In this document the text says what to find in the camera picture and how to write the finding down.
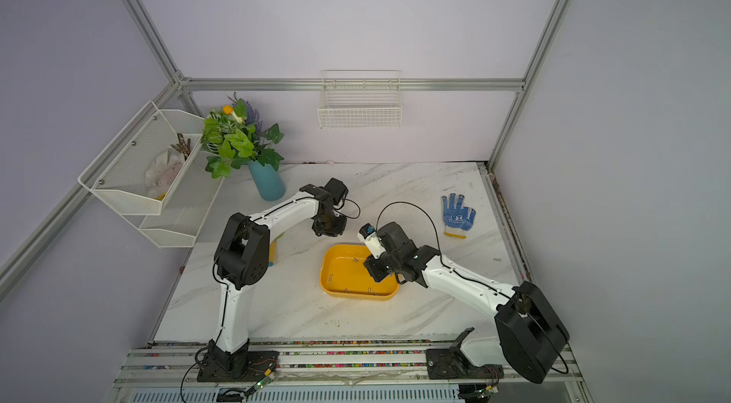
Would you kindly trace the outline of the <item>yellow plastic storage box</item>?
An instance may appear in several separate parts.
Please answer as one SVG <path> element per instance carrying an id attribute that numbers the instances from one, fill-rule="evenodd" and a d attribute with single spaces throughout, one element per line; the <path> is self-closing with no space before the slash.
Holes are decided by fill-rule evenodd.
<path id="1" fill-rule="evenodd" d="M 334 297 L 386 301 L 400 286 L 393 275 L 376 282 L 365 268 L 371 252 L 364 245 L 338 244 L 327 250 L 320 272 L 320 287 Z"/>

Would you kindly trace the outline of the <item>blue dotted work glove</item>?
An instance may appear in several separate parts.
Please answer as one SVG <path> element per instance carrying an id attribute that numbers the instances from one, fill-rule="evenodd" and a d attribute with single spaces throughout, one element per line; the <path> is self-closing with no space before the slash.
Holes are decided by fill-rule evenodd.
<path id="1" fill-rule="evenodd" d="M 476 211 L 464 204 L 464 195 L 451 193 L 442 196 L 442 215 L 447 237 L 466 239 L 474 226 Z"/>

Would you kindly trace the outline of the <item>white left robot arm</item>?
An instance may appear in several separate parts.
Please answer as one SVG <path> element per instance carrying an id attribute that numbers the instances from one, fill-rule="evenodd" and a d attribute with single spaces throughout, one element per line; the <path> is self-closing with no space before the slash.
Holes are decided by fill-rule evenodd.
<path id="1" fill-rule="evenodd" d="M 214 254 L 213 271 L 223 285 L 220 330 L 215 346 L 224 353 L 241 352 L 249 342 L 252 287 L 268 271 L 270 245 L 280 235 L 309 220 L 318 237 L 338 237 L 348 218 L 340 212 L 348 188 L 331 178 L 323 187 L 308 184 L 293 197 L 253 216 L 233 214 Z"/>

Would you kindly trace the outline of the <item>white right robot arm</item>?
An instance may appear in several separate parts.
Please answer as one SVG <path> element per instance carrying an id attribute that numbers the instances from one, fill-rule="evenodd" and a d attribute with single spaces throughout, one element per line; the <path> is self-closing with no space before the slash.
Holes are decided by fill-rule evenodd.
<path id="1" fill-rule="evenodd" d="M 541 289 L 530 281 L 519 285 L 482 277 L 432 246 L 418 246 L 403 228 L 390 222 L 381 228 L 365 224 L 359 240 L 370 255 L 364 266 L 380 282 L 395 277 L 441 292 L 487 317 L 493 329 L 465 328 L 448 348 L 426 353 L 432 379 L 500 378 L 508 365 L 534 384 L 541 384 L 567 346 L 570 335 Z"/>

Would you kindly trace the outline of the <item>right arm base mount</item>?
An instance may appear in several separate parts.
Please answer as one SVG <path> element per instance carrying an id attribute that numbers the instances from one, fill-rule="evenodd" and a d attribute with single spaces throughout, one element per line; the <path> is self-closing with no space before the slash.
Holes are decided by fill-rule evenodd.
<path id="1" fill-rule="evenodd" d="M 461 347 L 473 327 L 467 328 L 448 348 L 427 349 L 426 368 L 430 379 L 489 379 L 499 381 L 504 376 L 504 368 L 498 364 L 474 365 L 462 352 Z"/>

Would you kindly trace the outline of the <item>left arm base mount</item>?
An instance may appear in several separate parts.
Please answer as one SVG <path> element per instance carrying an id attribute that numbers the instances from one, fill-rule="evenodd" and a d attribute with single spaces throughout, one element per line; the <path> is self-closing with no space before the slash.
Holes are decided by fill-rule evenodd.
<path id="1" fill-rule="evenodd" d="M 237 352 L 222 350 L 209 340 L 206 353 L 197 360 L 198 382 L 258 382 L 273 374 L 279 353 L 277 351 L 251 351 L 247 342 Z"/>

